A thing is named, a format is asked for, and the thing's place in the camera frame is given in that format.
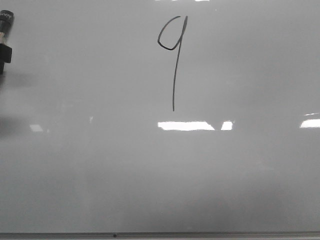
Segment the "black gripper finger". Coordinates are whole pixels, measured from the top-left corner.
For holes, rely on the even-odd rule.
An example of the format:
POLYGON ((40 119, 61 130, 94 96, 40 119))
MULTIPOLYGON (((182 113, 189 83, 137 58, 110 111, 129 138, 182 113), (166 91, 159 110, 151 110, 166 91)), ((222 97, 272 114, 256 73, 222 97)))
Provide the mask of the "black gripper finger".
POLYGON ((11 63, 12 59, 12 48, 5 45, 4 43, 0 44, 0 74, 4 72, 5 63, 11 63))

